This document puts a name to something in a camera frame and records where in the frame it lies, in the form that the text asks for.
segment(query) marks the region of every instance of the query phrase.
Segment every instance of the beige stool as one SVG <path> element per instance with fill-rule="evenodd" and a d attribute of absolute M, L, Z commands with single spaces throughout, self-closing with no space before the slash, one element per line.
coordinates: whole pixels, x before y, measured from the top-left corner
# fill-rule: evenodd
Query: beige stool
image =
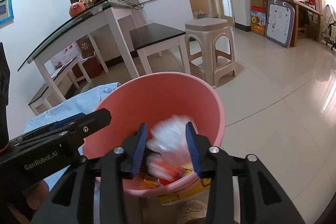
<path fill-rule="evenodd" d="M 197 75 L 211 86 L 218 86 L 218 80 L 232 71 L 235 76 L 235 51 L 230 26 L 225 19 L 202 18 L 185 24 L 185 41 L 191 73 Z M 216 42 L 220 37 L 227 37 L 230 43 L 230 54 L 216 49 Z M 190 54 L 190 38 L 198 41 L 201 51 Z M 225 57 L 227 62 L 218 62 L 218 56 Z M 192 63 L 202 57 L 202 65 Z"/>

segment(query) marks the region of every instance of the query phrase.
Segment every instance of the light blue cloth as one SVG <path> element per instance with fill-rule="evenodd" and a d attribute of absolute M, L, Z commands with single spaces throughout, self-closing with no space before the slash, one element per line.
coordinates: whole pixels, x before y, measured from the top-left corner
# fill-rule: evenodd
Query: light blue cloth
<path fill-rule="evenodd" d="M 58 106 L 49 109 L 30 120 L 26 126 L 25 133 L 41 126 L 45 126 L 46 124 L 64 120 L 78 113 L 83 112 L 84 114 L 89 114 L 93 112 L 97 105 L 119 85 L 120 83 L 100 85 L 66 100 Z M 82 147 L 80 147 L 78 151 L 83 155 Z M 50 189 L 54 187 L 66 169 L 67 167 L 44 179 Z"/>

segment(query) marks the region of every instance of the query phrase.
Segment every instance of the tiled floor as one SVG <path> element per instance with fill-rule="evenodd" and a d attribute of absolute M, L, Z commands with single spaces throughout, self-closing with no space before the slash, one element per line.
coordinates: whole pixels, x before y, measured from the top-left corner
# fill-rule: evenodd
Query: tiled floor
<path fill-rule="evenodd" d="M 236 77 L 222 77 L 216 89 L 226 110 L 223 148 L 240 157 L 256 154 L 306 223 L 314 223 L 336 190 L 336 56 L 310 39 L 286 49 L 251 32 L 233 34 Z M 192 53 L 197 48 L 192 44 Z M 143 75 L 138 58 L 135 63 Z M 150 56 L 149 63 L 153 72 L 182 71 L 177 48 Z M 128 80 L 119 64 L 93 84 Z"/>

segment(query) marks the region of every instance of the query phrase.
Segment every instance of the cable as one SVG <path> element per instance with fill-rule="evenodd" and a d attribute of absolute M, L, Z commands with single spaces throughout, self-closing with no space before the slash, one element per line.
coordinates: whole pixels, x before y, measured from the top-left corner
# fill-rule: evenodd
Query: cable
<path fill-rule="evenodd" d="M 137 0 L 137 2 L 138 2 L 138 4 L 129 3 L 129 2 L 128 2 L 128 4 L 132 6 L 132 9 L 138 11 L 141 21 L 144 24 L 146 24 L 145 18 L 143 17 L 143 10 L 142 10 L 145 7 L 145 4 L 143 4 L 143 3 L 140 4 L 139 0 Z"/>

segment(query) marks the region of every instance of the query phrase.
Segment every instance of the metal screw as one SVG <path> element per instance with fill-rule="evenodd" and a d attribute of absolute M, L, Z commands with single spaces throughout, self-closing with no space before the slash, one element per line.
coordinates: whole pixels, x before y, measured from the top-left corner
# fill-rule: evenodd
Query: metal screw
<path fill-rule="evenodd" d="M 79 163 L 82 164 L 82 163 L 86 162 L 86 160 L 87 160 L 86 156 L 80 156 L 78 161 L 79 161 Z"/>
<path fill-rule="evenodd" d="M 210 151 L 210 153 L 218 153 L 219 148 L 217 146 L 211 146 L 211 147 L 209 147 L 209 151 Z"/>
<path fill-rule="evenodd" d="M 253 154 L 249 154 L 249 155 L 247 156 L 247 159 L 248 159 L 249 161 L 257 161 L 257 160 L 258 160 L 257 156 L 256 156 L 256 155 L 253 155 Z"/>
<path fill-rule="evenodd" d="M 113 152 L 115 152 L 116 154 L 121 154 L 124 153 L 124 149 L 122 147 L 116 147 Z"/>

